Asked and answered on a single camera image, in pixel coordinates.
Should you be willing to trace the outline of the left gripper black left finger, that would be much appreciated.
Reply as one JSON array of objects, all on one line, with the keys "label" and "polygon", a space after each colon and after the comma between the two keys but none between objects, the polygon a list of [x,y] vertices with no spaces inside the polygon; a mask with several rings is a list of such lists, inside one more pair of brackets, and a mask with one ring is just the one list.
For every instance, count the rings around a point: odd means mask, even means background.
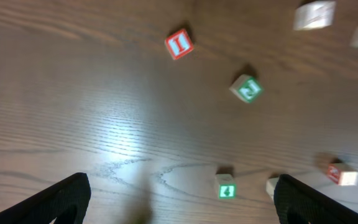
[{"label": "left gripper black left finger", "polygon": [[77,172],[0,212],[0,224],[82,224],[90,198],[88,176]]}]

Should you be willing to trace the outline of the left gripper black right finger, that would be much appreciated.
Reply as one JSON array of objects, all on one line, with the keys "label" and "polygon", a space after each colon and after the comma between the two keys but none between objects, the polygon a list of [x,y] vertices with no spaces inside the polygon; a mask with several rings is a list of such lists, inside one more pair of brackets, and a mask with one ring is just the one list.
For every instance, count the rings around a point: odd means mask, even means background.
[{"label": "left gripper black right finger", "polygon": [[280,224],[358,224],[358,213],[296,178],[282,174],[273,202]]}]

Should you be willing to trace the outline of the blue number 2 block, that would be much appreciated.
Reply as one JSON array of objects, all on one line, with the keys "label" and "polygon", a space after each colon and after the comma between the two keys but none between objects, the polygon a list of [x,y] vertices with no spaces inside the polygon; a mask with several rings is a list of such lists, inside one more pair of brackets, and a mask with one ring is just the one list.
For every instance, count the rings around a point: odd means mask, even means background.
[{"label": "blue number 2 block", "polygon": [[274,193],[275,193],[275,188],[276,188],[278,180],[279,180],[278,177],[273,177],[273,178],[269,178],[266,182],[265,189],[266,189],[268,196],[272,200],[274,200]]}]

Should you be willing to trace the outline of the red letter I block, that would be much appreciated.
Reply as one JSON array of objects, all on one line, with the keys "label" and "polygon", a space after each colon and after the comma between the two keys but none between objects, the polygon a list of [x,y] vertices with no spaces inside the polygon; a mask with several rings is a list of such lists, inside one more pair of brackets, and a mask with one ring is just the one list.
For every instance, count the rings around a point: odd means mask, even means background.
[{"label": "red letter I block", "polygon": [[172,59],[177,60],[193,49],[193,43],[185,29],[180,29],[165,39],[165,46],[169,51]]}]

